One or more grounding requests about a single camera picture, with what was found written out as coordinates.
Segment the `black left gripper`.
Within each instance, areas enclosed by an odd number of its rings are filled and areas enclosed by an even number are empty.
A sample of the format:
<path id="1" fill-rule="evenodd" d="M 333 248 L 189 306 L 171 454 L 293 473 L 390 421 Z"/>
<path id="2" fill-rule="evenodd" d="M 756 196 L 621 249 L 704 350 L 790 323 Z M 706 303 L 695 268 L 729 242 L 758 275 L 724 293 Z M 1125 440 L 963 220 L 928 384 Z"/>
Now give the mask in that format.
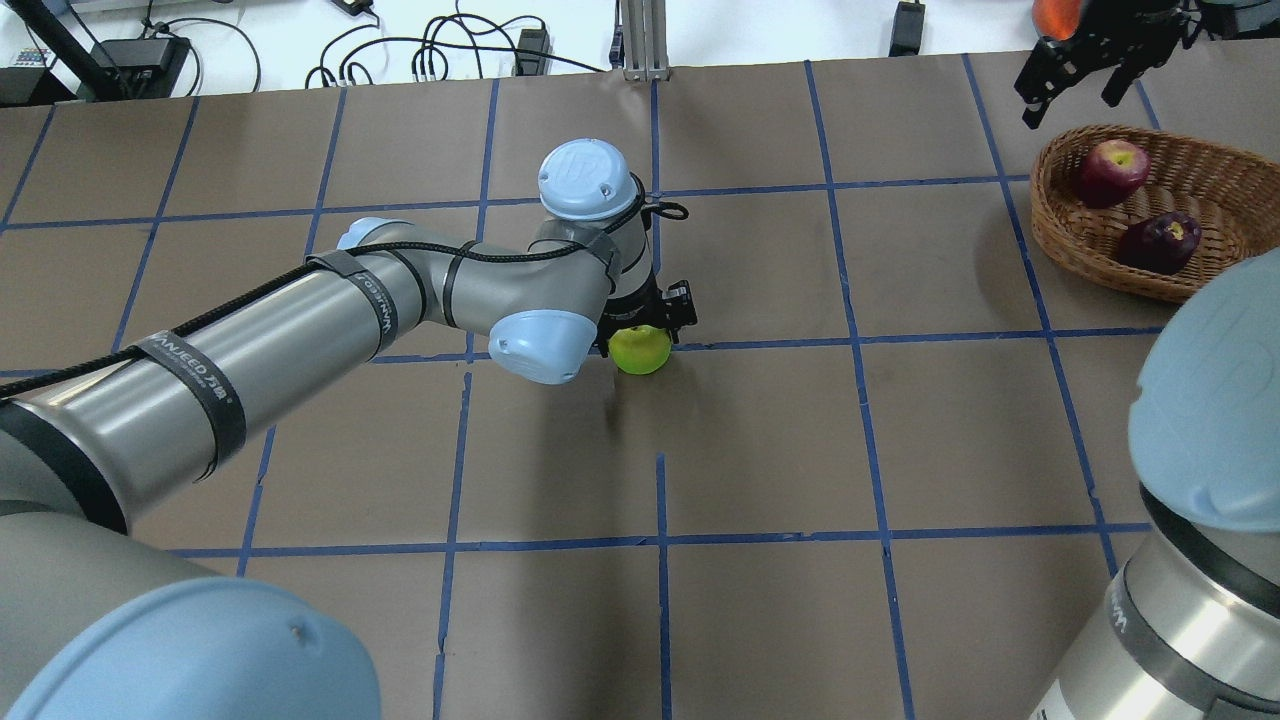
<path id="1" fill-rule="evenodd" d="M 640 325 L 664 329 L 671 341 L 680 341 L 680 332 L 696 324 L 698 310 L 689 281 L 677 281 L 659 291 L 657 274 L 649 266 L 635 290 L 605 301 L 596 323 L 596 346 L 607 346 L 618 331 Z"/>

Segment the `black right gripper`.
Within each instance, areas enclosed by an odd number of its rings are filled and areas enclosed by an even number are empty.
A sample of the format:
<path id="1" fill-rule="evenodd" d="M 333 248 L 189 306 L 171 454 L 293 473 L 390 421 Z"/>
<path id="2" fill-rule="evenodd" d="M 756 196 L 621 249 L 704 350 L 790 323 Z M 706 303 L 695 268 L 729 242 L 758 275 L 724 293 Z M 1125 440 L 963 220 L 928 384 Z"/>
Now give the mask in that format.
<path id="1" fill-rule="evenodd" d="M 1147 70 L 1194 42 L 1190 26 L 1180 1 L 1082 1 L 1071 33 L 1041 36 L 1014 82 L 1024 124 L 1038 129 L 1050 104 L 1096 72 L 1097 61 L 1119 61 L 1100 95 L 1116 108 Z"/>

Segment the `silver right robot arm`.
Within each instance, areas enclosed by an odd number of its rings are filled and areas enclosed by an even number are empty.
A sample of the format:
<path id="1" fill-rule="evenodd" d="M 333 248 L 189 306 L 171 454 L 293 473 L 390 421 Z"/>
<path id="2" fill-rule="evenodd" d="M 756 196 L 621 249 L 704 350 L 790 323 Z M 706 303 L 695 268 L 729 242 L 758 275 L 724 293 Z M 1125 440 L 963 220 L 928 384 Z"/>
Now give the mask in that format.
<path id="1" fill-rule="evenodd" d="M 1033 719 L 1277 716 L 1277 164 L 1128 126 L 1061 133 L 1030 174 L 1060 266 L 1178 304 L 1128 452 L 1151 533 Z"/>

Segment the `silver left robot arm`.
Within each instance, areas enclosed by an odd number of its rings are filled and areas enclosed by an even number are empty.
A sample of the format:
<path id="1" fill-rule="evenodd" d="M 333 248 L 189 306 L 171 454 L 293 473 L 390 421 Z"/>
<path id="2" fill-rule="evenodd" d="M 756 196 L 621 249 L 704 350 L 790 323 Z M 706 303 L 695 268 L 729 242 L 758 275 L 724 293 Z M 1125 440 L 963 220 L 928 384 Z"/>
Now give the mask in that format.
<path id="1" fill-rule="evenodd" d="M 657 283 L 652 199 L 613 145 L 538 172 L 525 251 L 362 218 L 337 247 L 118 354 L 3 388 L 5 719 L 379 719 L 357 635 L 279 587 L 136 541 L 133 524 L 422 323 L 507 372 L 571 382 L 636 325 L 698 320 Z"/>

